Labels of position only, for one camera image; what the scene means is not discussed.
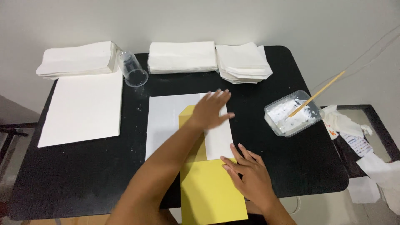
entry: cable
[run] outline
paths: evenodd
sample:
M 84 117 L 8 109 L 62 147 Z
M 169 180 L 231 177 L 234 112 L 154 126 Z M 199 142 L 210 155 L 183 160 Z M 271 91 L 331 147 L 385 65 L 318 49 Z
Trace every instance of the cable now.
M 373 44 L 366 52 L 364 52 L 361 56 L 359 56 L 353 63 L 351 63 L 351 64 L 350 64 L 348 67 L 346 67 L 344 70 L 349 69 L 354 63 L 356 63 L 360 58 L 362 58 L 365 54 L 367 54 L 374 46 L 376 46 L 383 38 L 385 38 L 387 35 L 389 35 L 390 33 L 392 33 L 394 30 L 396 30 L 396 29 L 399 28 L 399 27 L 400 27 L 400 25 L 398 25 L 397 27 L 395 27 L 394 29 L 392 29 L 391 31 L 389 31 L 388 33 L 386 33 L 384 36 L 382 36 L 377 42 L 375 42 L 375 44 Z M 367 65 L 371 64 L 371 63 L 372 63 L 373 61 L 375 61 L 375 59 L 378 58 L 378 57 L 382 54 L 382 52 L 385 51 L 385 49 L 386 49 L 387 47 L 389 47 L 389 45 L 391 45 L 398 37 L 400 37 L 400 34 L 396 35 L 396 36 L 395 36 L 394 38 L 392 38 L 383 48 L 381 48 L 380 51 L 378 52 L 378 54 L 377 54 L 373 59 L 371 59 L 371 61 L 369 61 L 368 63 L 366 63 L 366 64 L 363 65 L 362 67 L 360 67 L 356 72 L 354 72 L 354 73 L 352 73 L 352 74 L 350 74 L 350 75 L 344 76 L 344 77 L 342 77 L 341 79 L 337 80 L 337 82 L 339 82 L 339 81 L 341 81 L 341 80 L 344 80 L 344 79 L 346 79 L 346 78 L 348 78 L 348 77 L 350 77 L 350 76 L 352 76 L 352 75 L 354 75 L 354 74 L 360 72 L 362 69 L 364 69 L 364 67 L 366 67 Z M 322 81 L 321 83 L 319 83 L 318 85 L 316 85 L 312 90 L 318 88 L 320 85 L 322 85 L 323 83 L 327 82 L 328 80 L 334 78 L 336 75 L 337 75 L 337 74 L 335 74 L 334 76 L 331 76 L 331 77 L 329 77 L 328 79 Z
M 297 198 L 296 209 L 294 210 L 293 213 L 289 213 L 289 215 L 296 214 L 300 210 L 300 206 L 301 206 L 300 196 L 296 196 L 296 198 Z

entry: yellow paper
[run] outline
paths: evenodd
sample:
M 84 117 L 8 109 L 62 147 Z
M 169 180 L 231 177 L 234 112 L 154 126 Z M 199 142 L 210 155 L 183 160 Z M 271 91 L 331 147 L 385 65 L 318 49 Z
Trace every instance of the yellow paper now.
M 190 105 L 186 107 L 181 114 L 179 114 L 179 128 L 186 123 L 186 121 L 190 118 L 193 113 L 194 105 Z M 188 158 L 186 159 L 187 163 L 191 162 L 199 162 L 207 160 L 206 153 L 206 142 L 204 140 L 204 133 L 200 135 L 197 141 L 194 143 L 192 149 L 189 152 Z
M 248 219 L 243 195 L 220 159 L 185 163 L 180 171 L 182 225 Z

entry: paper stack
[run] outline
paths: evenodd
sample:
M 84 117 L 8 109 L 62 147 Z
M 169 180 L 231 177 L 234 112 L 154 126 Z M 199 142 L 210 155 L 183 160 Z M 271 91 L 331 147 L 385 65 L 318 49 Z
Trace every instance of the paper stack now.
M 216 48 L 220 75 L 232 84 L 255 84 L 272 74 L 264 46 L 257 47 L 251 42 L 241 46 L 216 45 Z
M 116 72 L 118 47 L 111 41 L 71 48 L 51 48 L 43 54 L 36 74 L 49 79 Z
M 217 69 L 214 42 L 153 42 L 148 68 L 150 74 L 214 71 Z

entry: clear plastic cup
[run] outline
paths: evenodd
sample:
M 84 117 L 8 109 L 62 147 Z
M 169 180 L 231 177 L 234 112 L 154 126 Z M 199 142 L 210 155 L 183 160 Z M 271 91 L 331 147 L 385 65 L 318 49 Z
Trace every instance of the clear plastic cup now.
M 149 75 L 143 70 L 134 54 L 129 51 L 122 51 L 117 55 L 117 58 L 126 85 L 137 88 L 147 82 Z
M 287 116 L 289 116 L 290 113 L 294 112 L 295 109 L 298 108 L 301 104 L 298 104 L 297 107 L 294 107 L 290 111 L 287 111 L 285 113 L 285 114 L 287 114 L 286 118 L 283 118 L 282 121 L 279 121 L 279 122 L 278 121 L 275 122 L 268 113 L 271 113 L 271 110 L 273 110 L 275 107 L 280 107 L 280 106 L 282 106 L 282 104 L 284 104 L 288 101 L 291 101 L 294 99 L 298 99 L 301 101 L 307 101 L 309 98 L 310 98 L 310 96 L 305 91 L 303 91 L 303 90 L 295 91 L 292 94 L 287 95 L 287 96 L 267 105 L 264 108 L 264 112 L 265 112 L 264 119 L 268 123 L 268 125 L 272 128 L 272 130 L 274 131 L 274 133 L 276 135 L 291 137 L 291 136 L 297 134 L 298 132 L 306 129 L 307 127 L 313 125 L 314 123 L 322 120 L 325 117 L 324 111 L 318 105 L 316 105 L 314 101 L 311 101 L 307 105 L 308 107 L 306 109 L 306 110 L 309 110 L 309 112 L 310 112 L 310 119 L 305 120 L 302 123 L 298 123 L 295 127 L 293 127 L 290 130 L 283 129 L 282 124 L 286 123 L 286 122 L 290 122 L 290 121 L 288 121 Z

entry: bamboo skewer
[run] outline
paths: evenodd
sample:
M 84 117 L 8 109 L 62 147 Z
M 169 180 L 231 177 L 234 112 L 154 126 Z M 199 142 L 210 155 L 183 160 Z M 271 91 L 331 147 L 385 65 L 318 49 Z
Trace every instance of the bamboo skewer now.
M 298 113 L 304 106 L 308 105 L 315 97 L 317 97 L 321 92 L 323 92 L 326 88 L 328 88 L 333 82 L 335 82 L 340 76 L 342 76 L 346 71 L 341 72 L 338 76 L 333 78 L 327 85 L 325 85 L 321 90 L 319 90 L 317 93 L 315 93 L 310 99 L 308 99 L 305 103 L 303 103 L 300 107 L 298 107 L 294 112 L 292 112 L 288 118 L 294 116 L 296 113 Z

